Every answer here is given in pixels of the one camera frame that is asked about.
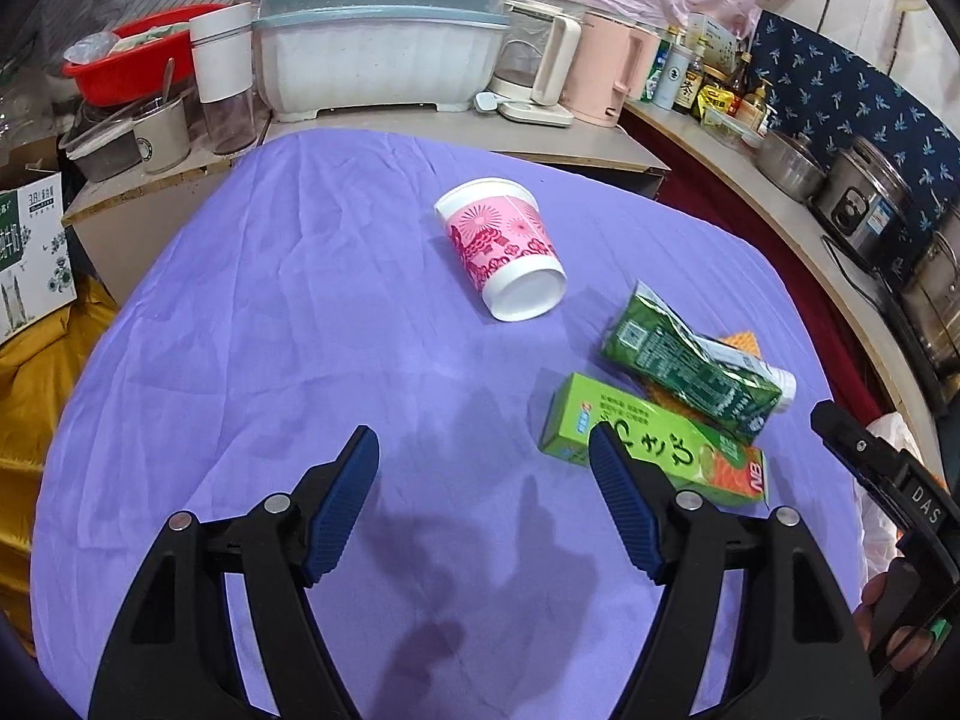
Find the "person's right hand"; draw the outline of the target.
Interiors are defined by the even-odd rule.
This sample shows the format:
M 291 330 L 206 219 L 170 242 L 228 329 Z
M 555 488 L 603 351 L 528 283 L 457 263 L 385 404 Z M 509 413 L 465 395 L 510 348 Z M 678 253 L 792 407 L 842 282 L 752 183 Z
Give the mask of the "person's right hand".
M 861 593 L 861 603 L 857 605 L 853 613 L 854 625 L 861 635 L 862 645 L 866 650 L 871 648 L 872 633 L 874 632 L 874 611 L 880 598 L 884 596 L 885 585 L 887 585 L 885 574 L 874 575 L 864 585 Z M 921 629 L 921 631 L 913 632 L 910 628 L 898 629 L 893 634 L 887 647 L 890 665 L 895 671 L 908 671 L 916 663 L 923 660 L 924 656 L 928 655 L 934 644 L 935 639 L 931 631 Z

